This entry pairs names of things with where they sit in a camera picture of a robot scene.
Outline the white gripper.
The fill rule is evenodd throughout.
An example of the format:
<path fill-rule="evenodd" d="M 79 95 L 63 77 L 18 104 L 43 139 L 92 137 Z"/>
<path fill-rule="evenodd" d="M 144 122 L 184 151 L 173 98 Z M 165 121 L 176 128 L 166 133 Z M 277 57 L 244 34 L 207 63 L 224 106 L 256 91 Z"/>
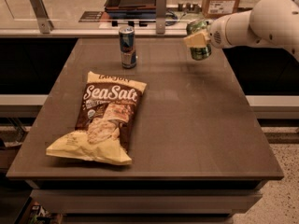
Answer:
<path fill-rule="evenodd" d="M 204 29 L 184 37 L 183 41 L 188 48 L 205 48 L 209 42 L 218 49 L 231 48 L 239 44 L 239 28 L 239 15 L 226 15 L 211 23 L 209 33 Z"/>

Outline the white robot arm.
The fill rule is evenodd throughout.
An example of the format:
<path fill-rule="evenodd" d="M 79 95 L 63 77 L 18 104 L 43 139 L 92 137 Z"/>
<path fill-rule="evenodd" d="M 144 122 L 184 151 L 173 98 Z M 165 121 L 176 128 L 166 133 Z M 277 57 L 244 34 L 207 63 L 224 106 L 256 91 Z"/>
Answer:
<path fill-rule="evenodd" d="M 299 61 L 299 6 L 292 0 L 260 0 L 252 10 L 212 21 L 184 43 L 188 48 L 279 48 Z"/>

